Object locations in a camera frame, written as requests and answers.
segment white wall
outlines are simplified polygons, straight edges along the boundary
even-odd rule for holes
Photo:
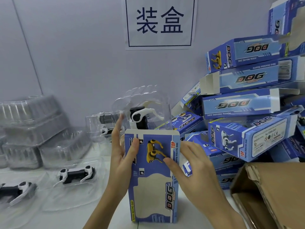
[[[0,101],[41,95],[12,0],[0,0]]]
[[[206,51],[235,37],[267,33],[275,0],[198,0],[189,50],[126,51],[121,0],[15,0],[45,94],[71,122],[111,110],[133,87],[158,84],[174,105],[206,74]]]

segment white table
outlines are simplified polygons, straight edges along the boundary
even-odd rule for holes
[[[89,151],[86,158],[98,156],[100,152],[93,148]],[[110,157],[104,157],[106,160],[106,168],[109,175]],[[1,169],[0,173],[9,171],[8,168]],[[102,185],[106,185],[108,178],[104,180]],[[229,191],[225,191],[229,203],[235,210],[238,211],[233,199],[230,196]],[[81,229],[93,210],[95,209],[98,201],[92,202],[87,205],[72,208],[64,211],[57,212],[37,212],[36,215],[23,227],[22,229],[54,229],[54,228],[66,228],[66,229]],[[112,220],[109,225],[109,229],[151,229],[156,228],[155,223],[132,223],[130,218],[129,199],[128,194],[123,198],[117,207]],[[203,228],[212,229],[208,219],[201,214],[193,204],[186,198],[185,194],[179,187],[178,191],[178,222],[175,224],[158,224],[158,228],[173,228],[173,229],[192,229]]]

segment hand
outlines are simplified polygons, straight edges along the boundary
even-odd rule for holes
[[[246,228],[241,216],[227,201],[218,183],[215,168],[202,147],[193,142],[182,141],[180,152],[188,159],[192,176],[186,177],[172,159],[164,158],[163,161],[173,172],[191,203],[207,216],[214,228]]]
[[[106,191],[114,194],[115,197],[121,201],[126,195],[130,178],[132,176],[132,162],[135,159],[139,151],[139,140],[133,139],[132,145],[128,150],[128,153],[124,157],[124,145],[120,145],[120,129],[122,126],[123,115],[120,115],[119,120],[112,131],[112,151],[110,162],[110,174],[109,181],[106,187]]]

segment sign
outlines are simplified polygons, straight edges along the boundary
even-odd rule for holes
[[[122,0],[126,50],[188,49],[197,0]]]

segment left hand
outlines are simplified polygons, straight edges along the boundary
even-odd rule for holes
[[[120,115],[119,120],[112,131],[112,151],[110,162],[110,174],[109,181],[106,187],[106,191],[115,195],[115,198],[119,201],[126,195],[130,179],[132,176],[132,162],[135,159],[139,151],[139,140],[133,139],[128,153],[124,157],[124,145],[120,145],[120,130],[122,126],[123,115]]]

